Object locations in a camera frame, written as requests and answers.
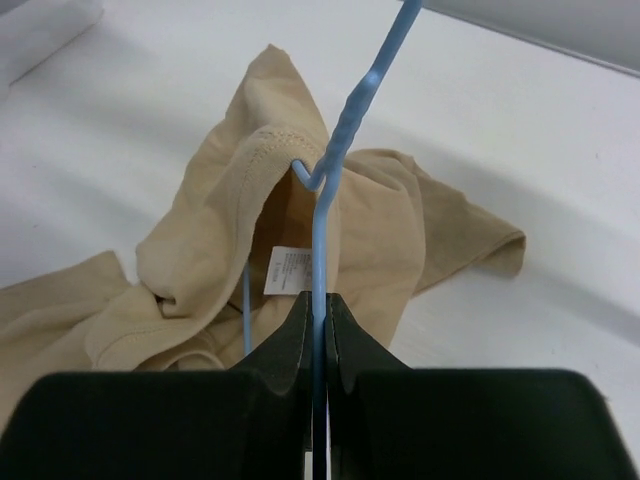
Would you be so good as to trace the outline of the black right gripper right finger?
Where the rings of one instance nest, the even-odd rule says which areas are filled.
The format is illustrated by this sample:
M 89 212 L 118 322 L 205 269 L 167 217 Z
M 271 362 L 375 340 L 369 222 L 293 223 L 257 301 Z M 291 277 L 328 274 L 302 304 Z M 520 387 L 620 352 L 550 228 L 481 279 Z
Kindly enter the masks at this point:
M 601 393 L 562 369 L 411 368 L 327 298 L 335 479 L 635 479 Z

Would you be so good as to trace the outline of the beige t shirt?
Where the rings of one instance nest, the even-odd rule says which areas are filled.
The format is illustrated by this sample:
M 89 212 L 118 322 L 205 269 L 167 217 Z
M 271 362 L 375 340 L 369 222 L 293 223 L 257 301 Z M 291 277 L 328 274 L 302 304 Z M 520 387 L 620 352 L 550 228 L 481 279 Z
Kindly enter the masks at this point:
M 1 292 L 1 417 L 59 371 L 224 369 L 243 355 L 242 275 L 263 342 L 293 298 L 266 295 L 275 247 L 311 244 L 313 166 L 328 133 L 290 57 L 269 46 L 188 163 L 173 204 L 136 249 L 138 280 L 106 251 Z M 389 149 L 349 153 L 328 215 L 327 283 L 389 345 L 409 300 L 477 265 L 522 268 L 526 238 Z

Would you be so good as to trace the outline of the blue wire hanger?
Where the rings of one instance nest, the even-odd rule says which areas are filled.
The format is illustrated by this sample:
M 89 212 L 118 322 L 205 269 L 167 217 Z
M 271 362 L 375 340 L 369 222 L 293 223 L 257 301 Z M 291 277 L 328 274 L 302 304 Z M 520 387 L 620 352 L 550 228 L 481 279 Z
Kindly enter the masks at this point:
M 312 225 L 312 288 L 311 288 L 311 452 L 312 477 L 327 477 L 329 448 L 327 380 L 326 380 L 326 309 L 327 309 L 327 223 L 329 208 L 341 181 L 346 153 L 353 143 L 362 120 L 393 63 L 420 9 L 420 1 L 405 1 L 386 35 L 369 70 L 346 99 L 324 155 L 313 170 L 301 160 L 292 163 L 294 173 L 312 192 L 319 192 Z

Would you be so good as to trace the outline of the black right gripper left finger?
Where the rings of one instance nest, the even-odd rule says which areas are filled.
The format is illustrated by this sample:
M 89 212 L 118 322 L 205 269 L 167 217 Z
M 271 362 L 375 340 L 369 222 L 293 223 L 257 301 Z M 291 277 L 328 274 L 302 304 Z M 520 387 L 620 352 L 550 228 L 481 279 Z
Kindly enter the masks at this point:
M 1 437 L 5 479 L 300 479 L 311 296 L 227 370 L 39 379 Z

